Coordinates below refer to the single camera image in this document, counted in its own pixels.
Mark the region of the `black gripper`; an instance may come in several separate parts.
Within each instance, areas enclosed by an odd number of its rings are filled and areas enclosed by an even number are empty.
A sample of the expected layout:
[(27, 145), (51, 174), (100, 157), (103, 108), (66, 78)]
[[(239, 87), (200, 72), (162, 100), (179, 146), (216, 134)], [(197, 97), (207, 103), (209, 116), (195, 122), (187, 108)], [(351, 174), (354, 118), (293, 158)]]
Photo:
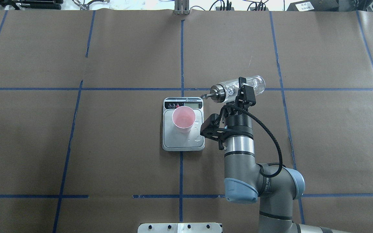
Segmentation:
[[(246, 85), (247, 79), (238, 78), (237, 105), (251, 107), (256, 105), (256, 98), (253, 86)], [(234, 136), (245, 136), (253, 139), (252, 119), (241, 111), (235, 110), (230, 105), (222, 107), (222, 123), (225, 132), (222, 133), (223, 139)]]

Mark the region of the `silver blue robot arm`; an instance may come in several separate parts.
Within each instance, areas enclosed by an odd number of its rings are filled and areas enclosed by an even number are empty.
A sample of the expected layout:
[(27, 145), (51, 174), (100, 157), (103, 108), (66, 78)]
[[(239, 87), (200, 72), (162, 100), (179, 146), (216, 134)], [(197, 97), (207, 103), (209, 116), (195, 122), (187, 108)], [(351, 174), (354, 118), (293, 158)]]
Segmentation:
[[(281, 148), (271, 131), (248, 108), (265, 89), (260, 76), (240, 77), (218, 84), (220, 102), (225, 102), (225, 129), (234, 130), (224, 142), (224, 186), (227, 201), (253, 204), (258, 200), (259, 233), (336, 233), (327, 227), (313, 227), (293, 221), (293, 201), (301, 198), (305, 181), (299, 171), (285, 168)], [(272, 139), (278, 163), (256, 163), (253, 124), (256, 121)]]

